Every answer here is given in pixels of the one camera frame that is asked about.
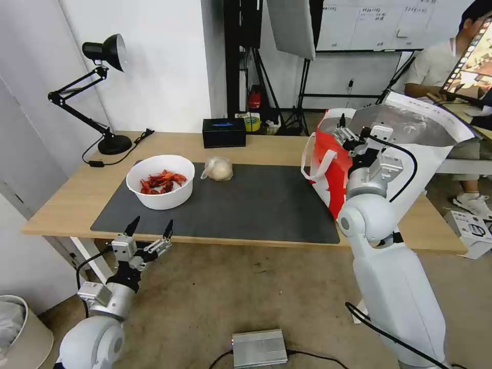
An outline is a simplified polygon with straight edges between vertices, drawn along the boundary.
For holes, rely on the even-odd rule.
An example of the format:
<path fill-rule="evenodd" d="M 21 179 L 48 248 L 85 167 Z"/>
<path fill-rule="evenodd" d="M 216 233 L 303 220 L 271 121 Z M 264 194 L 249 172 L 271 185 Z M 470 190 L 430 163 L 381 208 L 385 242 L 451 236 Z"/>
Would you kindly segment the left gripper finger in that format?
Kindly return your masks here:
<path fill-rule="evenodd" d="M 171 219 L 166 226 L 163 236 L 146 246 L 143 249 L 142 260 L 144 263 L 157 260 L 162 254 L 164 254 L 172 245 L 171 237 L 173 235 L 174 220 Z"/>
<path fill-rule="evenodd" d="M 125 230 L 122 233 L 118 234 L 118 236 L 114 239 L 114 244 L 117 246 L 135 246 L 133 235 L 137 229 L 139 222 L 140 216 L 137 216 L 126 226 Z"/>

